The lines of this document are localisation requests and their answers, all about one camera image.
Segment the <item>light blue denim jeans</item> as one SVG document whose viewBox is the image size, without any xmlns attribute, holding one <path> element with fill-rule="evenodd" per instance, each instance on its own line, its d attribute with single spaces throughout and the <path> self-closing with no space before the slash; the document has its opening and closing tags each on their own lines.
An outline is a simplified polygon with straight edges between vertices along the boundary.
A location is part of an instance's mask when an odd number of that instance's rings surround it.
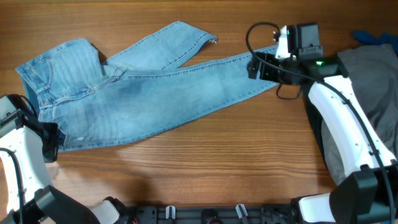
<svg viewBox="0 0 398 224">
<path fill-rule="evenodd" d="M 16 70 L 39 119 L 58 125 L 61 151 L 117 146 L 274 86 L 249 77 L 249 53 L 187 66 L 215 40 L 215 35 L 177 21 L 104 62 L 88 40 L 75 39 Z"/>
</svg>

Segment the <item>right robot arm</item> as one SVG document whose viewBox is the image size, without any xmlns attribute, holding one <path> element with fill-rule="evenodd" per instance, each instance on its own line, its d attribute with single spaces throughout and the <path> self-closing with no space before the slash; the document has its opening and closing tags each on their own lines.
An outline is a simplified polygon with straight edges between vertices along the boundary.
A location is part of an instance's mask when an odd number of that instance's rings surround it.
<svg viewBox="0 0 398 224">
<path fill-rule="evenodd" d="M 254 52 L 250 78 L 298 85 L 321 151 L 325 123 L 340 154 L 345 179 L 328 194 L 292 199 L 291 223 L 379 223 L 397 218 L 397 159 L 376 135 L 338 57 L 284 58 Z"/>
</svg>

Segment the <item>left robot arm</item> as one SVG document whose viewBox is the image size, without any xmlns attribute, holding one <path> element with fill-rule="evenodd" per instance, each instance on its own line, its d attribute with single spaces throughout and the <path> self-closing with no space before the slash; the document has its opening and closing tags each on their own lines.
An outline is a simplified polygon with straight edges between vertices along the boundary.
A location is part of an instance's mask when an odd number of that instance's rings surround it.
<svg viewBox="0 0 398 224">
<path fill-rule="evenodd" d="M 8 204 L 3 223 L 113 224 L 129 221 L 127 208 L 105 198 L 88 208 L 53 186 L 46 165 L 58 156 L 60 131 L 55 123 L 38 120 L 32 104 L 22 95 L 1 97 L 1 160 Z"/>
</svg>

